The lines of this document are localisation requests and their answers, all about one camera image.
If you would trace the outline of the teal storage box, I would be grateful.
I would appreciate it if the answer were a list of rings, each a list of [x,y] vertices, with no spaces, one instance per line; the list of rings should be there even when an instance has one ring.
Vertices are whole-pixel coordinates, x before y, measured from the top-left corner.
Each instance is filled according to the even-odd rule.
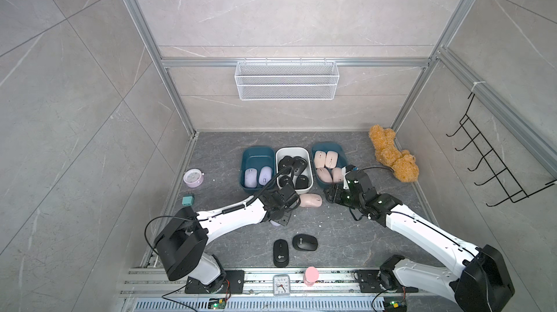
[[[274,150],[268,146],[253,146],[247,148],[242,155],[242,162],[240,167],[239,183],[241,188],[248,194],[253,195],[256,191],[263,188],[259,185],[255,189],[248,189],[244,187],[245,170],[248,168],[256,168],[258,170],[258,177],[260,170],[264,166],[270,166],[273,169],[273,177],[276,170],[276,159]]]
[[[313,145],[313,147],[311,148],[311,158],[314,159],[314,155],[315,152],[321,150],[323,152],[328,152],[330,150],[336,151],[339,154],[339,158],[338,158],[338,162],[337,162],[337,167],[341,168],[344,172],[344,175],[347,173],[347,168],[346,166],[348,165],[348,160],[346,158],[345,152],[342,149],[342,146],[337,144],[336,142],[318,142],[315,145]],[[314,161],[313,161],[313,170],[316,173],[316,168],[314,166]],[[321,182],[317,175],[316,175],[316,180],[318,183],[318,186],[322,189],[326,189],[327,187],[329,187],[329,185],[331,184],[325,184],[323,182]]]

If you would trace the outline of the white square desk clock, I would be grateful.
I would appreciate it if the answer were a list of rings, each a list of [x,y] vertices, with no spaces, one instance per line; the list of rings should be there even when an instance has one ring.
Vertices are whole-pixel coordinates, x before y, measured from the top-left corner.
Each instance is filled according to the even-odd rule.
[[[290,276],[288,274],[278,274],[273,277],[274,297],[288,297],[291,294]]]

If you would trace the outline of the green circuit board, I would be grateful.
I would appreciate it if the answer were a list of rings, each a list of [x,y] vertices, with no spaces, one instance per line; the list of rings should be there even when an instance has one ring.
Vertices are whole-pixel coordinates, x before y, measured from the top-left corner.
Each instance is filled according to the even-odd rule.
[[[405,300],[385,300],[384,312],[407,312],[407,303]]]
[[[207,302],[207,307],[212,310],[224,310],[228,300],[225,298],[214,298]]]

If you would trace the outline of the left teal storage box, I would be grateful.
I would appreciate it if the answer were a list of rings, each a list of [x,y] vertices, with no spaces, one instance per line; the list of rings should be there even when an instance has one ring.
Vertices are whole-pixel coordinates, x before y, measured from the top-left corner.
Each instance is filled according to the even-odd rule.
[[[264,166],[270,166],[273,169],[273,177],[276,170],[276,159],[274,150],[268,146],[253,146],[247,148],[242,155],[242,162],[240,167],[239,183],[241,188],[248,194],[253,195],[256,191],[263,188],[259,185],[255,189],[248,189],[244,187],[245,170],[248,168],[256,168],[258,170],[258,177],[260,170]]]

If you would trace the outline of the small teal cube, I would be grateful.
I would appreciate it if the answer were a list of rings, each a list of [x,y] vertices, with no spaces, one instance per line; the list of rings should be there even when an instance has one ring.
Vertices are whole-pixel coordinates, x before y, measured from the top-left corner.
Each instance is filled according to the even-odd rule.
[[[185,195],[182,197],[181,204],[184,207],[191,207],[194,205],[194,196],[193,195]]]

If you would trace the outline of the brown teddy bear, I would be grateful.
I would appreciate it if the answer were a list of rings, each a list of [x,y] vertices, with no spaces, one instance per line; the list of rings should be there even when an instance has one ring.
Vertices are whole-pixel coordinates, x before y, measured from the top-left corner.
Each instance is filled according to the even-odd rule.
[[[395,146],[396,132],[380,125],[371,127],[368,133],[375,149],[376,160],[393,170],[400,182],[417,182],[419,167],[416,158],[408,150],[399,150]]]

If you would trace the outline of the right green circuit board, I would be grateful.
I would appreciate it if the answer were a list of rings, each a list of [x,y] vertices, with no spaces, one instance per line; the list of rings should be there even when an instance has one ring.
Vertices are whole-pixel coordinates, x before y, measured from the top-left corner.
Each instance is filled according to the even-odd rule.
[[[385,300],[384,312],[407,312],[407,303],[405,300]]]

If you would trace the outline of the pink mouse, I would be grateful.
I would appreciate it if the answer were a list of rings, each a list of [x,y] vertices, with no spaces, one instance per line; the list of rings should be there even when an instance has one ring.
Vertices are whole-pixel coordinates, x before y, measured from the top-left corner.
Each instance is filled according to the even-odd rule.
[[[321,150],[315,152],[313,161],[316,169],[324,168],[326,166],[326,156],[327,153]]]
[[[331,173],[332,173],[333,183],[338,184],[338,183],[342,183],[344,181],[344,179],[345,179],[344,172],[341,168],[339,168],[339,167],[333,168]]]
[[[325,161],[325,167],[329,168],[329,169],[333,169],[337,167],[337,162],[338,162],[338,158],[339,158],[339,154],[336,151],[330,150],[326,153],[326,161]]]
[[[333,178],[331,172],[327,168],[316,169],[316,175],[318,179],[325,184],[332,184]]]
[[[302,208],[319,208],[322,206],[323,200],[320,195],[313,193],[305,193],[300,195],[300,207]]]

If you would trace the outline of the black mouse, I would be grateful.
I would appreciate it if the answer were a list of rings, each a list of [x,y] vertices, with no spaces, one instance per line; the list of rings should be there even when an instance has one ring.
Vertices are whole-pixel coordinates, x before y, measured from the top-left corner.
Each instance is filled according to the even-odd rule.
[[[292,238],[292,246],[296,251],[316,251],[319,247],[318,240],[312,235],[298,234]]]
[[[306,175],[301,174],[299,177],[297,177],[296,183],[295,183],[295,189],[296,190],[303,190],[303,189],[307,189],[309,188],[310,185],[310,180],[308,177],[306,177]]]
[[[278,185],[283,188],[286,186],[294,188],[292,178],[290,176],[281,176],[278,180]]]
[[[301,156],[295,156],[292,160],[293,174],[298,177],[308,167],[308,162]]]
[[[284,156],[278,163],[278,172],[280,174],[292,174],[293,173],[294,158],[290,155]]]
[[[290,252],[288,242],[279,239],[274,242],[273,261],[277,268],[285,268],[290,262]]]

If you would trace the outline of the pink cylinder cup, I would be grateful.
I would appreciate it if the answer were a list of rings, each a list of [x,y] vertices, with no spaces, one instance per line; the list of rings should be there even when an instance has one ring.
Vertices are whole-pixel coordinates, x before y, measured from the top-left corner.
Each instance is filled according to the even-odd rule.
[[[312,287],[319,280],[319,270],[316,267],[310,266],[306,268],[303,274],[303,282],[306,286]]]

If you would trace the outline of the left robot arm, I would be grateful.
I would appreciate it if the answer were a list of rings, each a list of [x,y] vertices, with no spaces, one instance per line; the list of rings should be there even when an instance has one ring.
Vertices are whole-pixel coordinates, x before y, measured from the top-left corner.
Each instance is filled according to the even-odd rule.
[[[281,221],[300,205],[294,187],[279,186],[279,177],[293,174],[291,166],[276,173],[262,189],[239,203],[211,211],[196,212],[184,207],[174,216],[153,241],[147,244],[158,256],[168,280],[184,277],[197,281],[209,293],[215,293],[226,281],[226,271],[215,255],[205,248],[219,237],[244,226]]]

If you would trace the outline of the purple round alarm clock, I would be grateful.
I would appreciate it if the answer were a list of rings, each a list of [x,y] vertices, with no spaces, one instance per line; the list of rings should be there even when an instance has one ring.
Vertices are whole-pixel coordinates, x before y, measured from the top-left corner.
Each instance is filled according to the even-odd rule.
[[[205,174],[198,168],[191,168],[184,173],[183,181],[189,188],[197,188],[204,182]]]

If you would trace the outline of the right teal storage box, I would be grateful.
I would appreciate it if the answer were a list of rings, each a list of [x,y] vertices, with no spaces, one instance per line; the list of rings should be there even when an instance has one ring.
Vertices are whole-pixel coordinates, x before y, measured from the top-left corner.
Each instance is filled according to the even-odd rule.
[[[339,154],[339,158],[338,158],[338,162],[337,162],[337,167],[341,168],[344,172],[344,175],[347,173],[347,168],[346,166],[348,165],[348,160],[346,158],[345,152],[342,149],[342,146],[337,144],[336,142],[318,142],[315,145],[313,145],[313,147],[311,148],[311,158],[314,159],[314,155],[315,152],[321,150],[323,152],[328,152],[330,150],[336,151]],[[313,170],[316,173],[316,168],[314,166],[314,161],[313,161]],[[318,183],[318,186],[322,189],[326,189],[327,187],[329,187],[329,185],[331,184],[325,184],[323,182],[321,182],[317,175],[316,175],[316,180]]]

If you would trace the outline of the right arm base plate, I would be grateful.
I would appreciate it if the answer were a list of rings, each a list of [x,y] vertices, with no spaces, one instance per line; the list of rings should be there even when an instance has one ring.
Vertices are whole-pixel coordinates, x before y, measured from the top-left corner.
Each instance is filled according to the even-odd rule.
[[[388,293],[403,292],[402,284],[397,281],[390,271],[357,269],[354,271],[354,277],[362,293],[380,293],[383,290]]]

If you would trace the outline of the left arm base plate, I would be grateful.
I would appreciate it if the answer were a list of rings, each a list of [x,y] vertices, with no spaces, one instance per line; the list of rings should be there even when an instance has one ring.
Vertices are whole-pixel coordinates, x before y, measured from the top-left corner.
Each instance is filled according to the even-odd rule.
[[[215,281],[203,284],[189,277],[184,287],[186,294],[241,294],[245,284],[245,271],[226,270]]]

